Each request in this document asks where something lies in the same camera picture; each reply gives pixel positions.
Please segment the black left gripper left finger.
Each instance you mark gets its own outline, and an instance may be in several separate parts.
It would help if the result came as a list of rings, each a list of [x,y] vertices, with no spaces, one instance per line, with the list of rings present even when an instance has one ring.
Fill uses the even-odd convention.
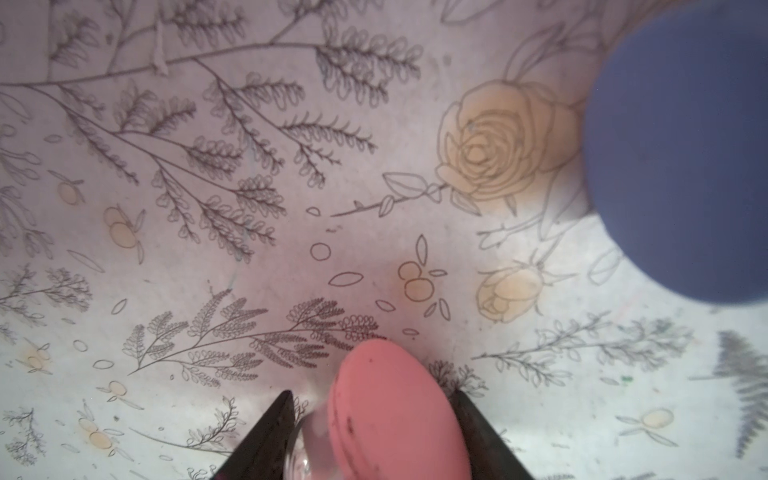
[[[216,471],[213,479],[283,479],[288,441],[295,425],[294,396],[290,390],[284,390]]]

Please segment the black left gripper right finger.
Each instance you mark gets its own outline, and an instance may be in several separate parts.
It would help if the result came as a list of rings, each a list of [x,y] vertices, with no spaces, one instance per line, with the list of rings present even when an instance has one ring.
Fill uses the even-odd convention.
[[[455,390],[449,401],[467,447],[473,480],[533,480],[466,393]]]

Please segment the pink hourglass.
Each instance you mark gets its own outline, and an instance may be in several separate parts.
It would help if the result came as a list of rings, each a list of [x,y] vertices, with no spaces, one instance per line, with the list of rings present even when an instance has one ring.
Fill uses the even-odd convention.
[[[464,480],[469,453],[452,407],[404,348],[374,339],[341,362],[325,401],[289,440],[287,479]]]

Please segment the purple hourglass front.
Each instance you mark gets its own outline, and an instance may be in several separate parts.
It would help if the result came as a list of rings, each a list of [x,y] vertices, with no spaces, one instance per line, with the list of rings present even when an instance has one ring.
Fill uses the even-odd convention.
[[[766,300],[765,2],[693,1],[626,37],[582,138],[591,201],[636,267],[695,300]]]

